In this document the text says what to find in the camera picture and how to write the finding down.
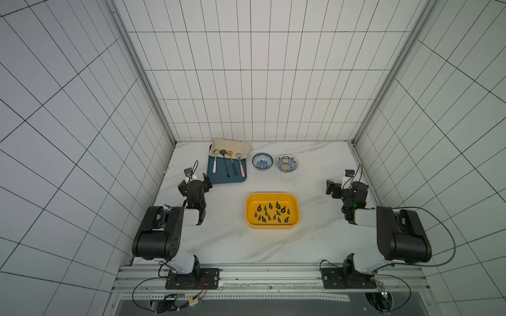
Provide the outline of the yellow plastic storage tray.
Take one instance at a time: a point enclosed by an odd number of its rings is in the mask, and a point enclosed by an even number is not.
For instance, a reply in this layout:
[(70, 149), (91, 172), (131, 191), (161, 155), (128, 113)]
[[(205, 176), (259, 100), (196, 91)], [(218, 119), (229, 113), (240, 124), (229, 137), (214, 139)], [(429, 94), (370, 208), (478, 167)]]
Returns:
[(299, 203), (288, 193), (255, 193), (246, 199), (245, 219), (253, 229), (292, 229), (300, 221)]

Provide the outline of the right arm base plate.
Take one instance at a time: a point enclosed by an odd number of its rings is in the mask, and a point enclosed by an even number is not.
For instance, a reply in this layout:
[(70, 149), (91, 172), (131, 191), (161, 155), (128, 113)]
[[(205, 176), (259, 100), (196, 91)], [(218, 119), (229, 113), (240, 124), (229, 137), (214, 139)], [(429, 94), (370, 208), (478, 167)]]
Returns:
[(325, 289), (376, 289), (377, 285), (371, 275), (352, 271), (346, 273), (342, 268), (321, 268), (322, 282)]

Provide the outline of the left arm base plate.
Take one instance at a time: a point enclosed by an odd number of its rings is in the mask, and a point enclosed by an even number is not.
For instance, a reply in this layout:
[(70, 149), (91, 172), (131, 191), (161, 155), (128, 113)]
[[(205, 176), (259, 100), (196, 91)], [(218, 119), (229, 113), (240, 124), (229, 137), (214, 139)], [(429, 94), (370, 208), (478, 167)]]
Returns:
[(190, 274), (175, 274), (170, 272), (166, 280), (167, 290), (215, 290), (220, 281), (218, 268), (200, 268)]

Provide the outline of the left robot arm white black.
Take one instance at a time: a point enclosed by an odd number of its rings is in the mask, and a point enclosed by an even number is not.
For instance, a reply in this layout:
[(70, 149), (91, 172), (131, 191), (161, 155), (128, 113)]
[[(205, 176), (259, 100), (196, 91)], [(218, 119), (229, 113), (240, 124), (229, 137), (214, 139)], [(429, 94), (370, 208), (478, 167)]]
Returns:
[(200, 180), (185, 170), (187, 176), (178, 190), (186, 200), (182, 206), (151, 206), (133, 240), (132, 253), (145, 260), (161, 259), (169, 269), (168, 283), (174, 288), (197, 288), (203, 283), (200, 262), (195, 255), (181, 248), (186, 226), (200, 226), (206, 216), (205, 193), (212, 188), (208, 175)]

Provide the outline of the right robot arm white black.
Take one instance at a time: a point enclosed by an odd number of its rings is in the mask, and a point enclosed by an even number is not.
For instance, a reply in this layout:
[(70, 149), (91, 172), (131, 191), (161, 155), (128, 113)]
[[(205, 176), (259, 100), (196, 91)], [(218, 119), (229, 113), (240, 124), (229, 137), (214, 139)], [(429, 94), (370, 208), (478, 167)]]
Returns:
[(368, 185), (348, 180), (342, 184), (326, 181), (327, 195), (342, 201), (345, 220), (374, 232), (372, 245), (349, 254), (341, 267), (322, 268), (325, 288), (374, 288), (374, 272), (394, 264), (427, 263), (432, 246), (415, 211), (377, 206), (367, 208)]

